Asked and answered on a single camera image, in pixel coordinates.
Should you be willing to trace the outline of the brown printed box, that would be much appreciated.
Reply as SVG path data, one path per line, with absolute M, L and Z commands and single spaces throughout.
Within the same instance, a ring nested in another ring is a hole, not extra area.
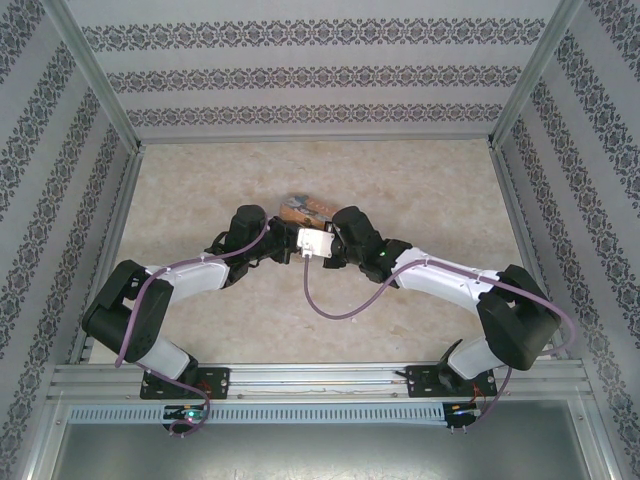
M 291 195 L 280 204 L 279 217 L 305 228 L 323 230 L 338 208 L 306 194 Z

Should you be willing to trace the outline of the grey metal sheet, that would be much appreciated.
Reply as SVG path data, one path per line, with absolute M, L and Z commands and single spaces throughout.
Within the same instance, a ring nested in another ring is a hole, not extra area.
M 73 425 L 54 480 L 590 480 L 566 431 L 223 425 L 174 439 L 156 425 Z

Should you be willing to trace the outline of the aluminium table edge rail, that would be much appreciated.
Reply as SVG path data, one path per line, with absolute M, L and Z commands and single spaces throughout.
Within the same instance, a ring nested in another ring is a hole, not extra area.
M 113 208 L 108 217 L 107 230 L 102 237 L 100 255 L 95 264 L 90 288 L 85 295 L 80 309 L 77 328 L 72 338 L 71 348 L 64 361 L 65 364 L 77 364 L 83 361 L 83 351 L 87 335 L 82 329 L 82 319 L 86 309 L 91 305 L 113 269 L 145 150 L 145 145 L 139 145 L 137 150 L 129 156 L 127 165 L 122 171 Z
M 143 139 L 140 144 L 187 145 L 187 144 L 255 144 L 255 143 L 313 143 L 313 142 L 381 142 L 381 141 L 487 141 L 489 134 L 480 133 L 404 133 L 404 134 L 296 134 L 296 135 L 249 135 L 249 136 L 200 136 L 158 137 Z
M 527 229 L 526 219 L 522 213 L 521 206 L 513 187 L 511 178 L 504 159 L 499 151 L 492 146 L 488 147 L 491 161 L 496 173 L 500 190 L 502 192 L 508 217 L 514 232 L 515 241 L 519 250 L 523 268 L 526 269 L 536 280 L 542 292 L 549 300 L 552 300 L 544 281 L 542 271 L 539 268 L 535 255 L 534 243 L 531 241 Z

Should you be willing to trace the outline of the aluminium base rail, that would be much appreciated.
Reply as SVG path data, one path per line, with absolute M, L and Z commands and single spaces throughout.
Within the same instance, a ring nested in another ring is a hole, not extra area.
M 407 380 L 399 363 L 232 364 L 227 400 L 234 402 L 404 401 Z M 54 369 L 48 401 L 67 403 L 135 402 L 143 370 L 126 365 L 63 365 Z M 593 388 L 583 364 L 574 360 L 541 360 L 508 378 L 506 400 L 591 397 Z

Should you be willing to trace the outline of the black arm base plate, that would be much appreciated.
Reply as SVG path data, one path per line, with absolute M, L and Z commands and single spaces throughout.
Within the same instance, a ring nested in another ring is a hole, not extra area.
M 467 380 L 448 366 L 408 365 L 404 375 L 410 398 L 467 398 L 473 397 L 476 391 L 487 397 L 497 394 L 492 370 Z
M 223 400 L 228 395 L 230 370 L 221 367 L 197 367 L 183 374 L 178 381 L 206 393 L 209 399 Z M 143 375 L 139 396 L 143 400 L 202 400 L 200 394 L 162 380 L 151 373 Z

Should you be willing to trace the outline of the aluminium frame post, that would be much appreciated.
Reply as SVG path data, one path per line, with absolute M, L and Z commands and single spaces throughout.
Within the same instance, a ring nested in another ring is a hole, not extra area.
M 138 150 L 141 140 L 66 0 L 40 1 L 127 150 Z
M 488 145 L 492 150 L 497 150 L 505 141 L 583 2 L 584 0 L 559 1 L 495 127 L 488 136 Z

